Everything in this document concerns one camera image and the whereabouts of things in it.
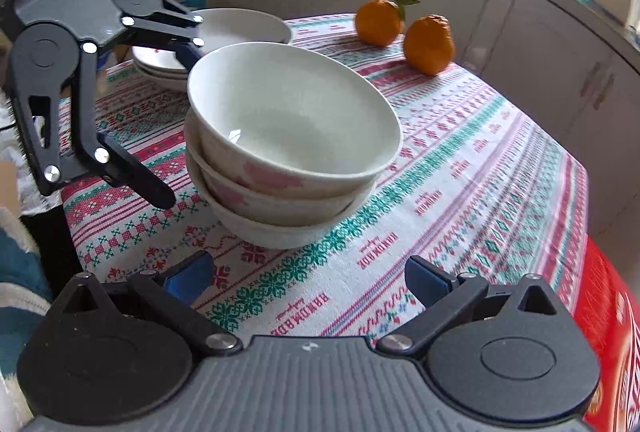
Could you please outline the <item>white plate with stain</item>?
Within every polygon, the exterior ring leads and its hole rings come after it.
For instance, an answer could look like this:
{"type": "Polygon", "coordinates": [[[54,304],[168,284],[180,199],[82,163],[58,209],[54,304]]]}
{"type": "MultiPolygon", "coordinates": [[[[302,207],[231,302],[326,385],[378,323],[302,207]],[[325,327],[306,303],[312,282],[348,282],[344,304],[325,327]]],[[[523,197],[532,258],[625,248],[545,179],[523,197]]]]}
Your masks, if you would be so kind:
{"type": "MultiPolygon", "coordinates": [[[[198,34],[204,40],[204,54],[242,42],[289,44],[292,41],[292,30],[280,17],[259,10],[206,8],[194,10],[193,14],[202,18],[198,34]]],[[[136,64],[153,74],[180,77],[188,73],[173,52],[134,46],[132,56],[136,64]]]]}

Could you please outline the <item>white floral bowl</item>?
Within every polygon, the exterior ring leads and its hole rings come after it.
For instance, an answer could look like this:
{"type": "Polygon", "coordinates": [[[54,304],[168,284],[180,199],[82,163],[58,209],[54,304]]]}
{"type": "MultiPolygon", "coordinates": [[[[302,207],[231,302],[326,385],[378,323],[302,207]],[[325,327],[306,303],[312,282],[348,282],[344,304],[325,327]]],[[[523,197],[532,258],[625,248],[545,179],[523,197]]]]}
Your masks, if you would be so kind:
{"type": "Polygon", "coordinates": [[[218,48],[191,69],[188,95],[207,163],[255,192],[342,196],[402,146],[396,112],[367,79],[293,45],[218,48]]]}
{"type": "Polygon", "coordinates": [[[367,187],[360,192],[355,200],[341,213],[326,222],[308,226],[277,226],[264,224],[243,218],[231,210],[225,208],[217,198],[209,192],[204,182],[204,175],[195,159],[186,150],[186,170],[188,170],[191,181],[196,187],[200,196],[206,200],[209,207],[219,218],[219,221],[230,230],[230,232],[258,247],[274,250],[302,248],[307,244],[312,244],[326,236],[338,224],[346,218],[354,215],[368,200],[374,191],[374,186],[367,187]]]}

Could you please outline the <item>white kitchen cabinets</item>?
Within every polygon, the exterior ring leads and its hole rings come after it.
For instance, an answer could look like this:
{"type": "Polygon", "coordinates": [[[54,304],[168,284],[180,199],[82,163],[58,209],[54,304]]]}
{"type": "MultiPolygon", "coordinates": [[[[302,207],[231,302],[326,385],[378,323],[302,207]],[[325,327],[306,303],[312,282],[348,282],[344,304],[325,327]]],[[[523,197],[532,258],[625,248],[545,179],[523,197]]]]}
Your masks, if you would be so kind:
{"type": "MultiPolygon", "coordinates": [[[[367,0],[219,0],[282,17],[344,13],[367,0]]],[[[457,63],[484,79],[586,168],[589,228],[610,228],[639,195],[639,52],[575,0],[414,0],[451,25],[457,63]]]]}

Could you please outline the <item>patterned tablecloth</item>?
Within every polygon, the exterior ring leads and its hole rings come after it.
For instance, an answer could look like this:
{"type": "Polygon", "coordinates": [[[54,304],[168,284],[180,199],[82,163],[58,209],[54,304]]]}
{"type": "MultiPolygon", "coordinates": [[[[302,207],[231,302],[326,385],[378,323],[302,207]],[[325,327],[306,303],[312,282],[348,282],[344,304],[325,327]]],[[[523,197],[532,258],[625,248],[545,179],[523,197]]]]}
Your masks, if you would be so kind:
{"type": "Polygon", "coordinates": [[[360,44],[349,14],[290,26],[296,46],[356,70],[397,112],[404,144],[368,201],[305,248],[267,250],[242,241],[186,172],[186,96],[122,64],[107,74],[111,92],[96,107],[99,126],[171,186],[177,202],[160,210],[99,180],[67,187],[63,208],[83,268],[119,282],[206,250],[213,276],[195,306],[242,338],[387,334],[421,311],[404,282],[410,256],[494,284],[535,273],[575,307],[588,186],[574,157],[462,68],[427,78],[405,64],[399,45],[360,44]]]}

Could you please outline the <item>red drink carton box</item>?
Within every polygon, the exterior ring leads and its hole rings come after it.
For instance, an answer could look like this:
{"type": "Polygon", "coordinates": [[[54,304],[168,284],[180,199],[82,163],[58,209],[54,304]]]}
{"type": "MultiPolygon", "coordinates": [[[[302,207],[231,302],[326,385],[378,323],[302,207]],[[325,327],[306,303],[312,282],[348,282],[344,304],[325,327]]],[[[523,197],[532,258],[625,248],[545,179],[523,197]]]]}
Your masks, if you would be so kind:
{"type": "Polygon", "coordinates": [[[589,239],[574,319],[600,362],[586,420],[596,431],[639,429],[639,303],[589,239]]]}

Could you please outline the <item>orange with leaf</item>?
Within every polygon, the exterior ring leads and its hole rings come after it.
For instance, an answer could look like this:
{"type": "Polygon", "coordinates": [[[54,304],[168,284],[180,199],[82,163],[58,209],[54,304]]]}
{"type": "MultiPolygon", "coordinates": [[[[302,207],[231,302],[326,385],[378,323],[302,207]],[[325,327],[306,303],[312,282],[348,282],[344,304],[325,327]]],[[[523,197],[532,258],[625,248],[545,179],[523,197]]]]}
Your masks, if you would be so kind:
{"type": "Polygon", "coordinates": [[[406,8],[420,0],[371,0],[360,6],[355,16],[357,38],[364,44],[386,48],[402,33],[406,8]]]}

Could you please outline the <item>bumpy orange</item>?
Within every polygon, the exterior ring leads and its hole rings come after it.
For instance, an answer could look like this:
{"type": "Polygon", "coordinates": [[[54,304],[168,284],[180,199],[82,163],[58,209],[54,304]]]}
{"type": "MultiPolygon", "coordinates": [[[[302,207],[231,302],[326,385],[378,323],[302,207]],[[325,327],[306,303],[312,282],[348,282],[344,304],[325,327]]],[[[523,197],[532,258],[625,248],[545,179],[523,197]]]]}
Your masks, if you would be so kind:
{"type": "Polygon", "coordinates": [[[407,64],[422,74],[434,77],[444,71],[456,56],[448,19],[440,15],[417,19],[407,30],[402,49],[407,64]]]}

